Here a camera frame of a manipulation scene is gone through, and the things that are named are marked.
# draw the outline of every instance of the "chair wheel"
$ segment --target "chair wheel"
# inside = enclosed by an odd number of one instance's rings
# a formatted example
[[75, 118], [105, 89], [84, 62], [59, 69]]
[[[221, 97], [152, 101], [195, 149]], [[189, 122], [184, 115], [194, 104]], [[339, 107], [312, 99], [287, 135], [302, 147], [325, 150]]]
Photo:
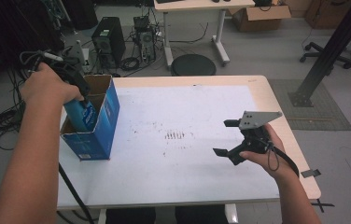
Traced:
[[349, 69], [351, 68], [351, 63], [345, 63], [344, 64], [344, 69]]

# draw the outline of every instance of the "black pole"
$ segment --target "black pole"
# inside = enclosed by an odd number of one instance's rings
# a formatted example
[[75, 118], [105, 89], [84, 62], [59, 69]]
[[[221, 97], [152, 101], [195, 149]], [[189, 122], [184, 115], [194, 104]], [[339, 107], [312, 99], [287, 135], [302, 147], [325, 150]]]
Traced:
[[333, 33], [310, 72], [296, 92], [288, 94], [294, 106], [312, 106], [310, 97], [324, 76], [330, 71], [336, 58], [351, 40], [351, 8]]

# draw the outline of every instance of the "concrete floor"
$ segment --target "concrete floor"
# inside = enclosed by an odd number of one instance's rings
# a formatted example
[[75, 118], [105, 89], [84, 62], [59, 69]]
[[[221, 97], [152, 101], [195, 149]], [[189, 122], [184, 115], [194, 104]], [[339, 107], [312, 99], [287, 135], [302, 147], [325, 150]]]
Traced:
[[[121, 20], [141, 14], [141, 10], [134, 7], [98, 7], [97, 14], [99, 18], [114, 16], [120, 10], [122, 10]], [[132, 28], [128, 21], [122, 25], [126, 37]], [[202, 27], [205, 25], [204, 22], [201, 25], [175, 22], [171, 26], [170, 35], [173, 40], [196, 39], [203, 34]], [[304, 19], [288, 19], [283, 20], [279, 30], [276, 31], [240, 33], [231, 20], [225, 20], [222, 42], [231, 63], [222, 67], [211, 43], [211, 35], [216, 29], [217, 25], [209, 22], [203, 40], [194, 44], [172, 44], [174, 56], [192, 52], [202, 54], [215, 62], [218, 76], [264, 75], [273, 79], [304, 79], [315, 59], [307, 59], [305, 63], [299, 62], [303, 54], [302, 42], [315, 41], [324, 46], [333, 32], [312, 30]], [[90, 40], [92, 31], [93, 29], [81, 31], [78, 35], [67, 35], [66, 46], [74, 43], [76, 39], [80, 39], [82, 43]], [[127, 43], [125, 57], [131, 54], [132, 49], [133, 45]], [[170, 76], [164, 57], [161, 56], [162, 51], [158, 50], [157, 53], [158, 61], [132, 76]], [[351, 46], [344, 55], [351, 57]], [[110, 72], [117, 72], [122, 76], [130, 74], [120, 69]], [[341, 64], [336, 63], [331, 75], [325, 77], [323, 83], [351, 123], [351, 68], [345, 70]], [[7, 74], [0, 69], [0, 112], [12, 106], [11, 90]], [[316, 178], [322, 192], [321, 202], [335, 205], [324, 207], [324, 213], [316, 207], [322, 222], [351, 223], [351, 132], [294, 131], [294, 134], [310, 167], [318, 169], [322, 174]], [[5, 136], [3, 143], [12, 146], [16, 137], [15, 133], [10, 133]], [[0, 182], [10, 155], [11, 151], [0, 149]], [[172, 207], [161, 207], [157, 211], [158, 224], [175, 223]], [[240, 223], [281, 223], [278, 202], [240, 203], [237, 204], [237, 211]], [[98, 211], [92, 212], [97, 217]], [[71, 212], [64, 214], [76, 223], [83, 223], [77, 221]], [[57, 223], [65, 222], [58, 218]]]

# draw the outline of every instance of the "blue box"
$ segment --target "blue box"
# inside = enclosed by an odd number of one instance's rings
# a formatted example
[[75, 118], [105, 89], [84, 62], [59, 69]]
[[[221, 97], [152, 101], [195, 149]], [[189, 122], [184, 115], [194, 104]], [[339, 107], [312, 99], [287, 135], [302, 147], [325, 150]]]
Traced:
[[94, 130], [76, 133], [68, 118], [61, 137], [82, 161], [108, 160], [111, 154], [119, 114], [119, 100], [112, 76], [85, 76], [91, 86], [89, 100], [100, 111]]

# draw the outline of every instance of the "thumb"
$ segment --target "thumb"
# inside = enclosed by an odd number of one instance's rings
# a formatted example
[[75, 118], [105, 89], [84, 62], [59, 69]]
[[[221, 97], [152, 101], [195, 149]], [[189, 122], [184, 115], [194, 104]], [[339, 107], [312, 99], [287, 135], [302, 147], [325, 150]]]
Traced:
[[259, 154], [252, 151], [242, 151], [239, 155], [244, 159], [255, 162], [259, 165], [263, 165], [267, 161], [267, 157], [265, 156], [265, 154]]

